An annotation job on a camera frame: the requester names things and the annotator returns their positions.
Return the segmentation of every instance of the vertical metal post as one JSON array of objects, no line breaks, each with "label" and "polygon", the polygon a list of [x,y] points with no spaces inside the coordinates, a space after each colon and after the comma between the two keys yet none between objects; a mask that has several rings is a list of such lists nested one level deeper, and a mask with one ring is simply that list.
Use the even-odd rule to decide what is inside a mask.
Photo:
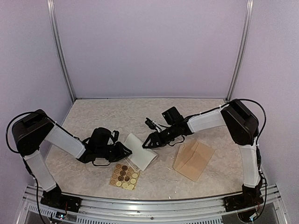
[{"label": "vertical metal post", "polygon": [[62,74],[64,76],[65,84],[66,84],[67,90],[69,92],[69,95],[71,97],[71,100],[74,103],[76,100],[76,95],[75,95],[74,88],[71,84],[71,79],[70,79],[69,73],[66,68],[64,54],[63,54],[63,51],[61,48],[61,42],[60,42],[60,38],[59,38],[57,20],[56,20],[56,15],[55,15],[54,0],[47,0],[47,3],[48,3],[48,11],[49,11],[49,16],[50,16],[52,33],[54,36],[54,42],[55,42],[59,62],[61,65]]},{"label": "vertical metal post", "polygon": [[244,57],[248,33],[249,33],[250,21],[251,21],[251,16],[252,16],[252,8],[253,8],[253,0],[247,0],[247,8],[246,8],[245,21],[244,21],[243,32],[242,32],[242,39],[241,39],[241,43],[240,43],[240,47],[239,47],[237,61],[235,64],[233,78],[230,83],[228,95],[226,97],[227,101],[230,101],[232,98],[232,95],[235,90],[235,85],[237,83],[237,79],[238,79],[238,76],[240,73],[240,68],[242,65],[242,60]]}]

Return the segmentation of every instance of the table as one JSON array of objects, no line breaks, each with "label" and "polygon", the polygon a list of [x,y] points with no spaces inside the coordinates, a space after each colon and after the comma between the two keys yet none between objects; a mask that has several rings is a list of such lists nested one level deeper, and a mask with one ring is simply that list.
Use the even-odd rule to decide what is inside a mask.
[{"label": "table", "polygon": [[[185,117],[223,103],[220,99],[189,98],[77,100],[63,127],[81,140],[90,137],[95,128],[105,127],[111,131],[118,130],[121,142],[125,141],[129,133],[144,141],[152,132],[144,123],[146,117],[166,125],[161,113],[172,106],[176,106]],[[115,163],[108,167],[94,167],[91,163],[83,164],[52,146],[46,164],[62,191],[85,196],[165,200],[215,196],[242,190],[241,155],[227,128],[204,130],[187,136],[185,142],[193,139],[215,149],[197,182],[187,179],[172,168],[179,144],[155,150],[158,158],[141,173],[133,191],[109,185]],[[95,163],[103,162],[105,160],[97,159]]]}]

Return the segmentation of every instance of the purple-tinted wall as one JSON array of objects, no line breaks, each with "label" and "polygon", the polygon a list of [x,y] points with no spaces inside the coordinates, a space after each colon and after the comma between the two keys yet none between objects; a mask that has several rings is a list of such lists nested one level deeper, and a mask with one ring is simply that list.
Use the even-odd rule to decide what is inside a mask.
[{"label": "purple-tinted wall", "polygon": [[13,223],[32,178],[5,143],[21,112],[43,108],[62,122],[71,107],[58,62],[46,1],[0,1],[0,223]]},{"label": "purple-tinted wall", "polygon": [[79,98],[225,98],[246,0],[56,0]]},{"label": "purple-tinted wall", "polygon": [[299,223],[299,1],[255,1],[234,98],[265,107],[262,166],[277,183],[291,224]]}]

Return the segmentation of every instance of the folded white paper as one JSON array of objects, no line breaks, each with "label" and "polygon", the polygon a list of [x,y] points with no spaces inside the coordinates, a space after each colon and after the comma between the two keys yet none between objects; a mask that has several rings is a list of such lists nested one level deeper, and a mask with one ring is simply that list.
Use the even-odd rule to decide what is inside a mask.
[{"label": "folded white paper", "polygon": [[123,145],[132,151],[132,154],[125,158],[125,160],[131,166],[132,163],[135,164],[142,171],[144,171],[158,156],[153,150],[142,148],[142,141],[132,133],[128,135]]}]

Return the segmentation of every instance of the brown paper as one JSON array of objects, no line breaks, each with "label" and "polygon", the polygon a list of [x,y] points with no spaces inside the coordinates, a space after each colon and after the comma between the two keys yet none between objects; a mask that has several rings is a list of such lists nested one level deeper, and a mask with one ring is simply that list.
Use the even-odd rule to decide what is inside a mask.
[{"label": "brown paper", "polygon": [[214,154],[214,150],[198,141],[191,141],[179,149],[173,168],[196,182]]}]

